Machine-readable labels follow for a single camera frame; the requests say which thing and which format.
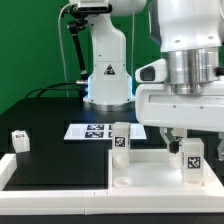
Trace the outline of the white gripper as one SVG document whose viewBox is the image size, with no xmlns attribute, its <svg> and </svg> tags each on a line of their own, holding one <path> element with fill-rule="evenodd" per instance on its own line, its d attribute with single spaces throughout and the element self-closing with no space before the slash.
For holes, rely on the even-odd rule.
<svg viewBox="0 0 224 224">
<path fill-rule="evenodd" d="M 224 159 L 224 78 L 210 82 L 199 95 L 177 95 L 164 81 L 168 77 L 167 63 L 159 59 L 136 70 L 135 111 L 139 123 L 164 127 L 160 135 L 170 153 L 179 152 L 180 136 L 172 128 L 185 128 L 218 134 L 218 158 Z"/>
</svg>

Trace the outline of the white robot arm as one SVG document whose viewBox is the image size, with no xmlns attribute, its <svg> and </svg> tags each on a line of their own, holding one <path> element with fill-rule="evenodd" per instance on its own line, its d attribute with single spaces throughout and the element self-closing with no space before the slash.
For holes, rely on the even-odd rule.
<svg viewBox="0 0 224 224">
<path fill-rule="evenodd" d="M 135 92 L 125 68 L 125 36 L 110 15 L 90 16 L 94 70 L 85 104 L 115 110 L 134 101 L 143 125 L 224 133 L 223 13 L 224 0 L 153 0 L 150 34 L 162 58 L 136 71 Z"/>
</svg>

